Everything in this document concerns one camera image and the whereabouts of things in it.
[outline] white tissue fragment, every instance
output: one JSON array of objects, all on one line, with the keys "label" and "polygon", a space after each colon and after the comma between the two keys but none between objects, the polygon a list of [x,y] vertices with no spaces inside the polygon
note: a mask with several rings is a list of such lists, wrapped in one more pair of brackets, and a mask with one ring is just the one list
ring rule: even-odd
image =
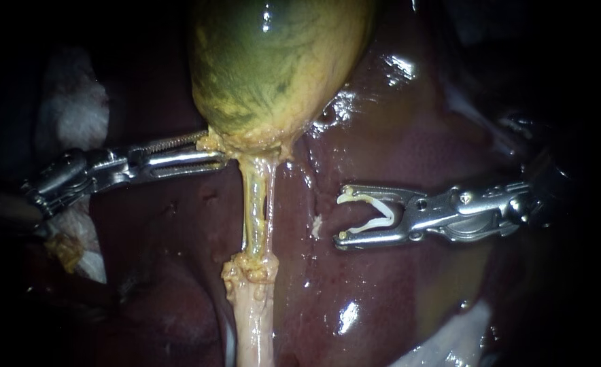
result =
[{"label": "white tissue fragment", "polygon": [[436,334],[390,367],[479,366],[481,340],[491,319],[491,309],[479,301],[470,311],[453,316]]},{"label": "white tissue fragment", "polygon": [[373,228],[388,227],[396,221],[396,215],[394,214],[394,212],[391,209],[389,209],[389,207],[386,204],[372,196],[366,194],[354,195],[353,189],[347,188],[343,194],[337,197],[337,204],[348,203],[353,201],[364,201],[368,204],[371,204],[380,213],[382,213],[384,217],[371,219],[361,227],[350,228],[348,232],[359,233],[364,230],[369,230]]},{"label": "white tissue fragment", "polygon": [[[43,79],[43,97],[34,136],[37,157],[46,163],[65,150],[101,147],[108,132],[109,107],[88,53],[82,48],[61,48],[49,60]],[[99,240],[89,216],[89,197],[52,218],[50,240],[65,235],[69,245],[81,246],[75,272],[105,283]]]}]

